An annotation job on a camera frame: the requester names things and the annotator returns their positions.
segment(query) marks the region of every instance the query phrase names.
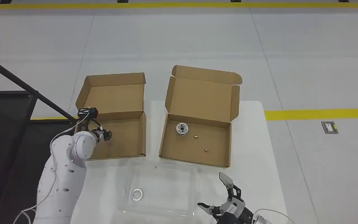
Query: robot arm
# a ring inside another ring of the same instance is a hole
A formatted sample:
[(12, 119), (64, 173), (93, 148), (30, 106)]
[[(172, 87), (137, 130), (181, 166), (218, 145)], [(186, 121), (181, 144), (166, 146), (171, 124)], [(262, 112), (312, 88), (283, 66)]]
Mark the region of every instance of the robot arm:
[(204, 212), (212, 215), (218, 224), (272, 224), (259, 214), (253, 214), (245, 207), (245, 201), (241, 199), (241, 190), (234, 185), (230, 177), (220, 172), (219, 179), (228, 191), (227, 201), (221, 206), (208, 206), (204, 203), (197, 204)]
[[(70, 219), (81, 194), (86, 177), (86, 159), (101, 141), (108, 141), (112, 133), (94, 120), (95, 108), (79, 110), (78, 130), (73, 136), (63, 135), (51, 144), (51, 156), (47, 160), (37, 188), (35, 224), (70, 224)], [(97, 129), (88, 130), (93, 120)]]

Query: white cable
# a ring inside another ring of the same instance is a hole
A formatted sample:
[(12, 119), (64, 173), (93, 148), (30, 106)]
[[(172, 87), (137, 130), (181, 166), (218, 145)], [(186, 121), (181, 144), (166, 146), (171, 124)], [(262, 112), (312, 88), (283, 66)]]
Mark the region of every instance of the white cable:
[(286, 218), (288, 218), (288, 219), (292, 222), (292, 224), (295, 224), (295, 222), (294, 222), (290, 217), (288, 217), (287, 215), (285, 215), (285, 214), (283, 214), (283, 213), (281, 213), (281, 212), (278, 212), (278, 211), (276, 211), (276, 210), (268, 209), (268, 208), (260, 208), (260, 209), (258, 209), (257, 211), (255, 211), (255, 213), (253, 214), (253, 216), (255, 216), (255, 214), (257, 214), (258, 211), (276, 212), (276, 213), (281, 214), (281, 215), (285, 216)]
[(53, 168), (53, 170), (52, 170), (52, 171), (54, 172), (54, 175), (55, 175), (54, 182), (52, 183), (51, 188), (50, 188), (48, 194), (45, 196), (45, 198), (42, 199), (42, 201), (39, 202), (38, 204), (36, 204), (36, 205), (34, 205), (34, 206), (30, 207), (30, 208), (26, 208), (26, 209), (22, 210), (22, 211), (16, 216), (16, 218), (15, 218), (15, 220), (14, 220), (14, 222), (13, 222), (12, 224), (15, 224), (15, 223), (16, 223), (17, 219), (19, 218), (19, 216), (20, 216), (21, 214), (24, 214), (24, 215), (27, 217), (27, 219), (28, 219), (28, 221), (29, 221), (29, 224), (31, 224), (31, 220), (30, 220), (30, 218), (29, 218), (29, 215), (26, 214), (26, 211), (33, 210), (34, 208), (36, 208), (37, 206), (39, 206), (42, 202), (44, 202), (44, 200), (46, 200), (46, 199), (49, 197), (49, 195), (51, 194), (52, 189), (53, 189), (53, 187), (54, 187), (54, 185), (55, 185), (55, 183), (56, 183), (56, 179), (57, 179), (57, 173), (56, 173), (57, 162), (56, 162), (55, 154), (54, 154), (54, 152), (53, 152), (53, 150), (52, 150), (52, 143), (53, 143), (53, 141), (54, 141), (58, 136), (60, 136), (61, 134), (66, 133), (66, 132), (69, 132), (70, 130), (72, 130), (72, 129), (74, 129), (75, 127), (77, 127), (79, 124), (81, 124), (81, 123), (88, 117), (88, 115), (89, 115), (89, 113), (88, 113), (80, 122), (78, 122), (76, 125), (74, 125), (74, 126), (72, 126), (71, 128), (69, 128), (69, 129), (67, 129), (67, 130), (64, 130), (63, 132), (61, 132), (61, 133), (55, 135), (55, 137), (53, 137), (53, 139), (50, 141), (50, 152), (51, 152), (52, 159), (53, 159), (53, 163), (54, 163), (54, 168)]

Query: transparent tray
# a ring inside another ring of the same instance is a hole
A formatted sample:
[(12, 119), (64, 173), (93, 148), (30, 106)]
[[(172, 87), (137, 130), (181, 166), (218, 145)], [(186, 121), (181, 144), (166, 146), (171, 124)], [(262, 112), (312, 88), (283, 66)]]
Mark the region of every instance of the transparent tray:
[(164, 162), (128, 164), (118, 209), (191, 219), (196, 202), (196, 169)]

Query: cardboard box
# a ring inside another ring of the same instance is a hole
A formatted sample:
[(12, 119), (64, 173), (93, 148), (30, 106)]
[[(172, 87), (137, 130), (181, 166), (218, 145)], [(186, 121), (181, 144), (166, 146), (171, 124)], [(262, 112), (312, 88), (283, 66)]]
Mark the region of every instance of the cardboard box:
[(112, 138), (99, 143), (91, 159), (145, 156), (144, 85), (144, 73), (86, 77), (76, 107), (97, 108), (97, 120), (112, 131)]
[[(229, 167), (231, 121), (239, 114), (241, 76), (185, 66), (174, 66), (172, 75), (159, 156)], [(176, 132), (176, 125), (180, 122), (189, 126), (185, 136)]]

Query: table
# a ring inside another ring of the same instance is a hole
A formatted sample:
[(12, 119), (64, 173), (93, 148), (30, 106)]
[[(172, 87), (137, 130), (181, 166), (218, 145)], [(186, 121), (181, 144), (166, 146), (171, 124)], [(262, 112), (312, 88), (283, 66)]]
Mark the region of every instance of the table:
[[(128, 160), (159, 161), (159, 147), (162, 138), (166, 109), (164, 101), (146, 101), (147, 115), (147, 156), (146, 158), (126, 158), (117, 160), (87, 161), (87, 175), (72, 215), (75, 223), (180, 223), (168, 217), (147, 214), (126, 214), (117, 208), (116, 185), (121, 181), (120, 170)], [(252, 212), (259, 208), (269, 208), (286, 214), (279, 175), (267, 129), (262, 104), (258, 101), (241, 101), (239, 116), (232, 121), (231, 167), (195, 165), (199, 201), (219, 206), (227, 198), (227, 191), (218, 178), (219, 172), (230, 176), (242, 190), (246, 207)], [(178, 164), (185, 162), (166, 160)], [(273, 224), (287, 223), (285, 218), (275, 213), (260, 212)], [(214, 224), (212, 216), (195, 208), (195, 224)]]

